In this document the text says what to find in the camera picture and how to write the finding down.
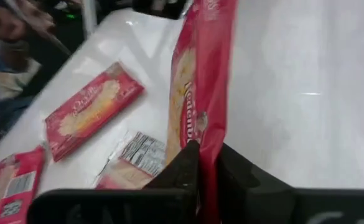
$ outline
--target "nutrition label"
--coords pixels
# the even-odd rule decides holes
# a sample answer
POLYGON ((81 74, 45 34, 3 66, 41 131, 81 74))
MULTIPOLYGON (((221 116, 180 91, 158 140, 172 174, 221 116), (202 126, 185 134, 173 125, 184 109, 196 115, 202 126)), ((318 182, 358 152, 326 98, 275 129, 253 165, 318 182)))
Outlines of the nutrition label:
POLYGON ((120 158, 156 176, 165 166, 165 144, 143 133, 137 133, 124 148, 120 158))

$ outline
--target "food package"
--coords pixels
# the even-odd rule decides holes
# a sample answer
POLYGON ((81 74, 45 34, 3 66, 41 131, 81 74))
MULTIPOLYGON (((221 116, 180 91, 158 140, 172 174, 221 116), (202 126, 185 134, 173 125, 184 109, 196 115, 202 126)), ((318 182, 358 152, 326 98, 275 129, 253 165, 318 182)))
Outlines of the food package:
POLYGON ((200 143, 200 217, 219 223, 216 159, 226 133, 228 72, 237 0, 196 0, 172 57, 166 164, 200 143))
POLYGON ((143 91, 116 62, 46 118, 49 148, 57 162, 73 152, 143 91))
POLYGON ((141 189, 164 168, 165 144, 128 131, 96 181, 97 189, 141 189))
POLYGON ((26 223, 28 207, 37 191, 45 163, 38 146, 31 152, 9 156, 0 162, 0 224, 26 223))

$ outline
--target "tortilla package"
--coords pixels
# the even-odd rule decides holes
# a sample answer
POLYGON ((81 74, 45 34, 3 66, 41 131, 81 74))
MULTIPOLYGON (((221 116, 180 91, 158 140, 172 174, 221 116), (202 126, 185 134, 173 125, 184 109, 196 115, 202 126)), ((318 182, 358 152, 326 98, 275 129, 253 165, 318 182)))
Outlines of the tortilla package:
POLYGON ((226 133, 228 71, 237 0, 196 0, 172 58, 166 164, 194 139, 204 189, 200 217, 219 223, 216 159, 226 133))
POLYGON ((163 169, 165 144, 128 132, 100 174, 96 189, 142 189, 163 169))
POLYGON ((46 118, 55 162, 75 151, 143 91, 116 62, 46 118))
POLYGON ((31 152, 9 156, 0 162, 0 224, 26 223, 45 163, 38 146, 31 152))

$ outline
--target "white countertop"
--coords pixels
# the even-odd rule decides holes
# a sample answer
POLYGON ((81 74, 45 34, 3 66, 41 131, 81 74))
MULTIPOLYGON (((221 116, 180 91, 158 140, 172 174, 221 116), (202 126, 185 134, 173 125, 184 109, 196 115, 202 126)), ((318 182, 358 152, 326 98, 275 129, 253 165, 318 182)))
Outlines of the white countertop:
MULTIPOLYGON (((44 141, 43 120, 116 60, 146 92, 71 156, 40 192, 91 187, 127 129, 166 140, 170 60, 182 20, 116 11, 10 133, 0 160, 44 141)), ((295 187, 364 188, 364 0, 240 0, 225 142, 295 187)))

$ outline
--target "white table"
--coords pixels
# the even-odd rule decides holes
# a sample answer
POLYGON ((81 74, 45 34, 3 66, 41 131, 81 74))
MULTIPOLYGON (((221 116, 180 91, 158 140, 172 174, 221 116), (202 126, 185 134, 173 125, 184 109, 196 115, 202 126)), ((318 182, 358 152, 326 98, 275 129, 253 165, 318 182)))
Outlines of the white table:
MULTIPOLYGON (((50 162, 40 192, 91 187, 125 129, 165 141, 182 23, 130 10, 108 16, 0 142, 0 160, 41 143, 44 118, 116 60, 146 94, 50 162)), ((293 186, 364 188, 364 0, 240 0, 225 141, 293 186)))

